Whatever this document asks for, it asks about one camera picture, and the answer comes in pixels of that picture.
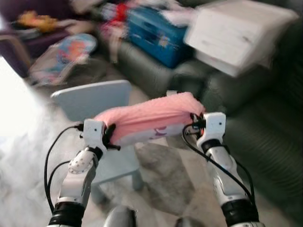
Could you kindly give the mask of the dark green sofa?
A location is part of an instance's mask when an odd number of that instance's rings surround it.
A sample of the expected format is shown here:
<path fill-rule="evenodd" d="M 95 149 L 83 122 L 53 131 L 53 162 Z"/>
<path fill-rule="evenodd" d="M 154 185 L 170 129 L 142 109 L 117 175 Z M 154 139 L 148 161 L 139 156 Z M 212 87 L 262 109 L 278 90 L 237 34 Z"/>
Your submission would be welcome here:
<path fill-rule="evenodd" d="M 303 227 L 303 20 L 277 41 L 270 65 L 233 78 L 196 58 L 170 69 L 123 41 L 117 70 L 149 97 L 169 89 L 199 97 L 227 116 L 225 142 L 252 175 L 258 193 Z"/>

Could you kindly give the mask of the red patterned garment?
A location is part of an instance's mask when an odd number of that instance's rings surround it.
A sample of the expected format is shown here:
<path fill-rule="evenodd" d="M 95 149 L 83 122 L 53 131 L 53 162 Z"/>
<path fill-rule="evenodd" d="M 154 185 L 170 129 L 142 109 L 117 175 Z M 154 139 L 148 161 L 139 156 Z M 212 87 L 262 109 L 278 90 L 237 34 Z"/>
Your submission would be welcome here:
<path fill-rule="evenodd" d="M 100 5 L 100 32 L 108 41 L 109 58 L 112 63 L 118 63 L 118 52 L 123 39 L 127 36 L 127 12 L 130 3 L 104 3 Z"/>

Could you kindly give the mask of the colourful baby bouncer seat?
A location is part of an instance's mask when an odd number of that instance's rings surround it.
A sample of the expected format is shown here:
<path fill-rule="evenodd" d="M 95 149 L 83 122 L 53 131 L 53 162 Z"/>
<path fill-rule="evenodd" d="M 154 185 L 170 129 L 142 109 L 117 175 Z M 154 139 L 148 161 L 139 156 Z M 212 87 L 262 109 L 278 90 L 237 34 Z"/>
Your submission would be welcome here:
<path fill-rule="evenodd" d="M 35 87 L 60 85 L 76 65 L 86 63 L 97 48 L 97 39 L 87 33 L 71 35 L 48 47 L 29 69 Z"/>

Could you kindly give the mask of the light blue small chair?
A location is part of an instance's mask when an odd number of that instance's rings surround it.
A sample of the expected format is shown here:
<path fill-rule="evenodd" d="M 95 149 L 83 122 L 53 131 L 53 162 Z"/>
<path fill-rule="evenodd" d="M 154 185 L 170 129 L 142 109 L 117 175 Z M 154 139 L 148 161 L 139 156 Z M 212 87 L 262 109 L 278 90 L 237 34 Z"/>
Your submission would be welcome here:
<path fill-rule="evenodd" d="M 113 80 L 61 89 L 52 93 L 51 99 L 63 110 L 67 119 L 76 122 L 92 119 L 111 108 L 128 106 L 131 90 L 127 80 Z M 139 169 L 133 145 L 120 150 L 109 149 L 100 160 L 90 198 L 94 203 L 104 203 L 107 197 L 100 186 L 126 176 L 131 178 L 135 191 L 142 190 L 144 182 Z"/>

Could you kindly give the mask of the grey left robot leg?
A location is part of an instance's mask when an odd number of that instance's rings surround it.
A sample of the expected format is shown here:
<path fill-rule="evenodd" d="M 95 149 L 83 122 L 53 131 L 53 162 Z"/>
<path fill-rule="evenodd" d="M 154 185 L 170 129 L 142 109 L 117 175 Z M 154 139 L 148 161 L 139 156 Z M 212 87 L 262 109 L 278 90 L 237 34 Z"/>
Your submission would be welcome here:
<path fill-rule="evenodd" d="M 138 227 L 136 212 L 128 206 L 118 205 L 109 212 L 103 227 Z"/>

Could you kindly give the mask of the yellow toy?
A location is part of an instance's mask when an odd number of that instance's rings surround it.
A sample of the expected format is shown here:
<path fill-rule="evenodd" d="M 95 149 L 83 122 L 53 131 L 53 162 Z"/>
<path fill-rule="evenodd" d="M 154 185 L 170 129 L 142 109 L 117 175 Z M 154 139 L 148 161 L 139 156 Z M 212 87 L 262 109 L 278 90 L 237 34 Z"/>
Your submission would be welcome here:
<path fill-rule="evenodd" d="M 48 15 L 39 15 L 36 11 L 26 11 L 17 18 L 17 23 L 28 28 L 36 28 L 41 33 L 54 32 L 58 20 Z"/>

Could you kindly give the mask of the white storage box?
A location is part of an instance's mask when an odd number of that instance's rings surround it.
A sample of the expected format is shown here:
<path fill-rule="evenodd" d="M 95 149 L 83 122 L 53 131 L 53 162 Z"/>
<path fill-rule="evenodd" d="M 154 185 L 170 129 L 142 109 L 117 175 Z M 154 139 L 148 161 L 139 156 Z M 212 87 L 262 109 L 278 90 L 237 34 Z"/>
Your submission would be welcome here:
<path fill-rule="evenodd" d="M 195 9 L 184 43 L 198 60 L 236 78 L 270 59 L 277 39 L 297 18 L 291 9 L 258 1 L 216 1 Z"/>

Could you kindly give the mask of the blue plastic case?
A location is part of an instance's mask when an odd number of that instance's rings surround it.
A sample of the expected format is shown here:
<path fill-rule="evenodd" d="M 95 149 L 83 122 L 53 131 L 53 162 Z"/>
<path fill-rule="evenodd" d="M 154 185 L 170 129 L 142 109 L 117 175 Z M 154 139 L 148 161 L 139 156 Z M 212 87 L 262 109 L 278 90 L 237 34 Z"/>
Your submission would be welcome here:
<path fill-rule="evenodd" d="M 169 69 L 193 54 L 191 47 L 184 43 L 187 28 L 174 26 L 157 9 L 130 8 L 126 24 L 129 41 Z"/>

